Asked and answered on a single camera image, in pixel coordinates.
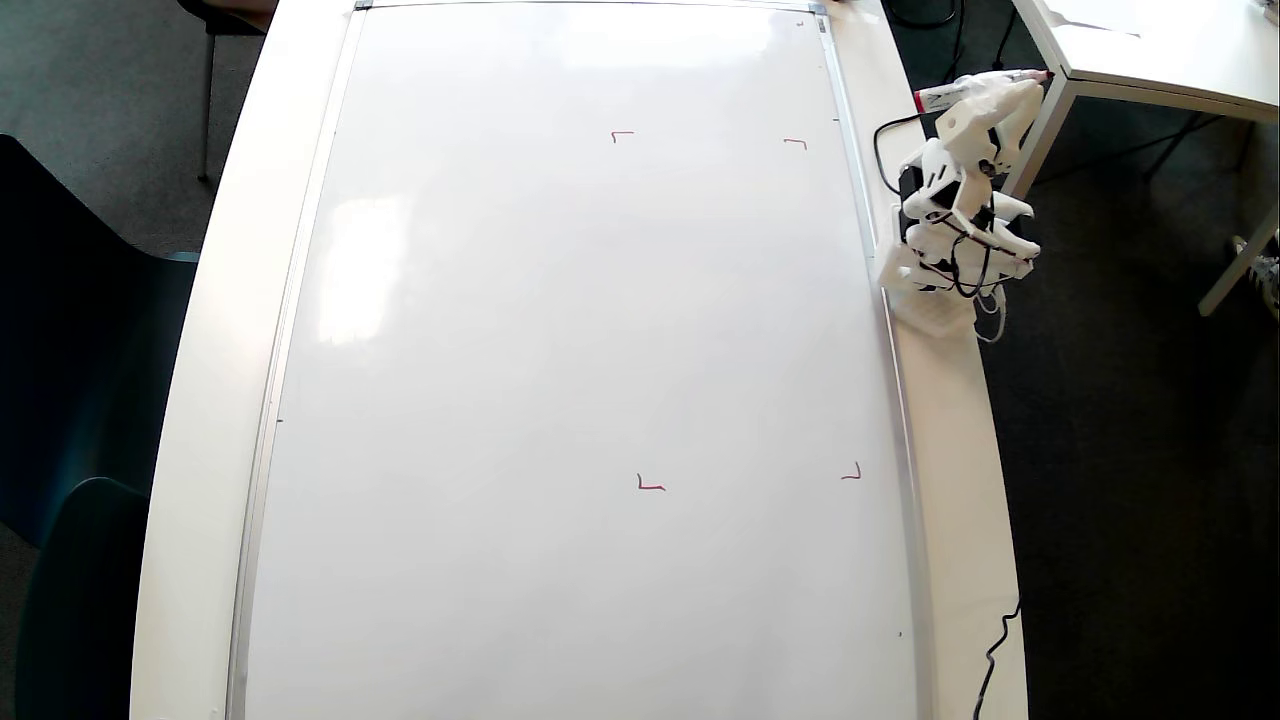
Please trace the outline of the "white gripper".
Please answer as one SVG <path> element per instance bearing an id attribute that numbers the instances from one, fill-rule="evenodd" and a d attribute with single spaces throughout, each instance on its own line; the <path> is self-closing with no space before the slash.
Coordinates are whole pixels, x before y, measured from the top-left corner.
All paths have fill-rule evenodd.
<path id="1" fill-rule="evenodd" d="M 1046 76 L 965 76 L 960 102 L 937 122 L 932 167 L 945 173 L 983 174 L 1010 172 L 1021 156 L 1021 145 L 1036 123 L 1044 99 Z M 997 141 L 991 133 L 997 128 Z"/>

